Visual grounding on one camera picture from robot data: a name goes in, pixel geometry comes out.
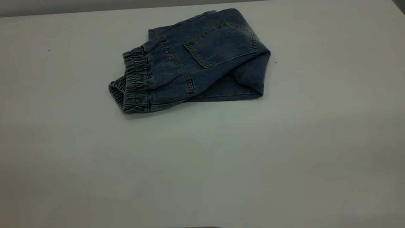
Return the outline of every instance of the table surface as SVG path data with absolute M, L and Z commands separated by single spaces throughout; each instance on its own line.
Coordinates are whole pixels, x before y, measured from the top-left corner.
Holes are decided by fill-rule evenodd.
M 265 94 L 124 115 L 149 28 L 236 8 Z M 405 16 L 274 0 L 0 18 L 0 226 L 405 227 Z

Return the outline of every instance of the jeans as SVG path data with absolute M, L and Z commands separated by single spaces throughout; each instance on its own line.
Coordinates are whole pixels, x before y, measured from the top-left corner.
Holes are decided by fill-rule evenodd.
M 149 30 L 123 54 L 125 74 L 109 85 L 121 111 L 154 112 L 181 102 L 263 95 L 270 51 L 236 9 L 209 11 Z

